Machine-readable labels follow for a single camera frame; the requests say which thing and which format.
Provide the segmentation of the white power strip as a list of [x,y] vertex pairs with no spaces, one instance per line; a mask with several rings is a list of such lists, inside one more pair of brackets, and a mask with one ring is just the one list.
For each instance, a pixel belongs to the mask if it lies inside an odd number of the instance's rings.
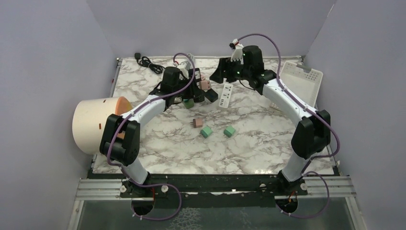
[[233,91],[233,85],[230,83],[225,83],[219,98],[219,108],[227,109],[230,105],[231,95]]

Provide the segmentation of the black power strip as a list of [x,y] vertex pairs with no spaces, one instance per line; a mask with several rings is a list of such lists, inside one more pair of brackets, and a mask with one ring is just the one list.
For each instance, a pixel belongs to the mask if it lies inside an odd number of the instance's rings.
[[214,103],[215,101],[218,100],[218,94],[213,89],[203,91],[203,94],[204,94],[205,98],[208,99],[211,103]]

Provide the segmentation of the pink USB charger plug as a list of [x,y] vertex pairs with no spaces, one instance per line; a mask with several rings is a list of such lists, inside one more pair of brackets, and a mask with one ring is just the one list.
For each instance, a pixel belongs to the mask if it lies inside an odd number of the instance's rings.
[[202,118],[194,118],[192,120],[192,124],[194,128],[200,128],[203,126],[203,119]]

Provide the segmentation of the green USB charger plug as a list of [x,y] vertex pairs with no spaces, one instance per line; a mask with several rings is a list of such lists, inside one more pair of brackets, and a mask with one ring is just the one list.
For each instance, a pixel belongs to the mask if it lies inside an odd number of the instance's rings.
[[200,130],[200,134],[204,137],[204,138],[208,138],[209,136],[211,136],[213,133],[213,130],[209,127],[209,126],[205,126],[204,128],[202,128]]

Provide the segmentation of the green power strip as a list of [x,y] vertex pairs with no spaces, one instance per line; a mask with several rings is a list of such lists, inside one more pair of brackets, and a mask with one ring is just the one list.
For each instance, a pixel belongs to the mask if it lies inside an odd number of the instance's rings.
[[195,105],[193,99],[184,99],[184,100],[182,101],[182,103],[183,103],[183,105],[184,105],[184,107],[185,107],[186,109],[191,109],[191,108],[193,108],[194,105]]

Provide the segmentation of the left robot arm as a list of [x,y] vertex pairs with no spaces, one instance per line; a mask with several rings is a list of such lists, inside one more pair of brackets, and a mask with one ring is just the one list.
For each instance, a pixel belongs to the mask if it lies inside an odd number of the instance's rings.
[[133,182],[132,190],[136,195],[148,195],[151,186],[147,181],[149,173],[138,158],[141,129],[173,105],[176,98],[193,100],[200,97],[201,90],[197,86],[200,80],[199,68],[184,71],[167,67],[162,81],[141,104],[129,112],[107,117],[99,151],[109,165],[119,167]]

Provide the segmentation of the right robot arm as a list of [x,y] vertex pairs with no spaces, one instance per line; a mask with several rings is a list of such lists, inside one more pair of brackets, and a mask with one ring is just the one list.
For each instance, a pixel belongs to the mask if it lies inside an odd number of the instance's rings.
[[251,88],[263,95],[285,113],[295,126],[291,140],[293,153],[286,166],[278,172],[277,191],[288,195],[300,182],[311,160],[331,142],[331,116],[318,111],[291,93],[276,72],[265,69],[262,51],[258,46],[236,49],[239,60],[222,57],[210,80],[223,83],[248,81]]

